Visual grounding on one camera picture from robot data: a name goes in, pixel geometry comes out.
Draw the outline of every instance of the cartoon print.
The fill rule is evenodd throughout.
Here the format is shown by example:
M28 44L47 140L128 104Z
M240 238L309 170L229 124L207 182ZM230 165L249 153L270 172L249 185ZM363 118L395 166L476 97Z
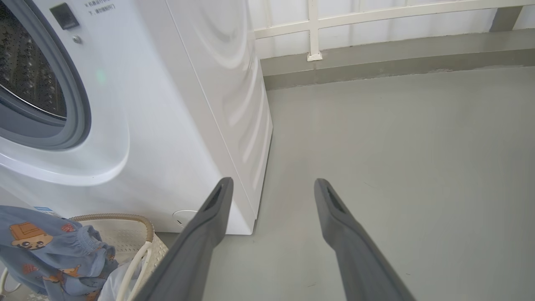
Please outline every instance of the cartoon print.
M56 275L50 275L48 277L43 276L43 280L52 281L52 283L65 282L65 280L63 279L63 273L61 271L58 271Z
M80 267L80 265L77 265L75 268L70 268L70 269L59 269L61 271L63 271L63 273L71 276L71 277L84 277L83 275L80 275L78 274L78 268Z
M67 224L63 225L62 231L64 231L64 232L74 232L74 227L72 227L71 223L67 223Z
M92 291L86 294L86 301L95 301L97 299L98 293L100 290Z
M46 234L32 223L14 224L9 226L11 235L15 239L11 245L18 246L30 251L39 250L48 245L53 237Z
M22 266L22 273L24 275L26 274L29 274L31 272L34 272L36 270L39 270L37 267L35 267L34 265L31 265L31 264L25 264Z

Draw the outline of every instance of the floor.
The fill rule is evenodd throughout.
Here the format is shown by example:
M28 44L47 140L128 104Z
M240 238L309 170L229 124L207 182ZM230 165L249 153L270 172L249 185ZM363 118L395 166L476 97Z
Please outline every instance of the floor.
M328 179L418 300L534 300L535 67L268 92L251 236L214 251L204 300L345 300L313 183Z

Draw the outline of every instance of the white plastic basket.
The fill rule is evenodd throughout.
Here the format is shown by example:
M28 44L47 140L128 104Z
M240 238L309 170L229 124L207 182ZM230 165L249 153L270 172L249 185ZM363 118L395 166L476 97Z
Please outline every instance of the white plastic basket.
M128 296L129 301L133 299L139 288L145 284L150 274L156 269L165 253L167 253L167 247L154 233L154 228L150 221L143 216L132 214L91 214L76 216L71 218L71 220L77 221L82 225L92 225L100 232L102 241L115 247L115 259L119 263L133 258L126 271L125 278L121 283L117 301L124 300L128 284L143 257L145 258L145 262L141 268L141 274L137 278L134 289ZM12 291L7 291L5 289L7 276L8 272L5 269L0 279L0 295L8 296L8 300L48 300L46 296L35 294L24 285Z

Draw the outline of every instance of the white wall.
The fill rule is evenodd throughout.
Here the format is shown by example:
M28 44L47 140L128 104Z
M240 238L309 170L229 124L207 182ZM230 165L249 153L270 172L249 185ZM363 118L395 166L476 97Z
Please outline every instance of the white wall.
M307 0L248 0L255 29L308 19ZM437 2L413 0L412 4ZM404 6L405 0L318 0L318 17ZM344 25L319 30L320 50L386 41L488 32L496 9L449 12ZM515 29L535 28L535 5L526 6ZM310 51L309 32L256 40L260 58Z

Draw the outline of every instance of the washing machine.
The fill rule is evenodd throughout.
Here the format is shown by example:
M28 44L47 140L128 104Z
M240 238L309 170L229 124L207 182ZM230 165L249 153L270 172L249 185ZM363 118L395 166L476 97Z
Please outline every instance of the washing machine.
M0 204L180 232L230 176L252 233L273 126L246 0L0 4Z

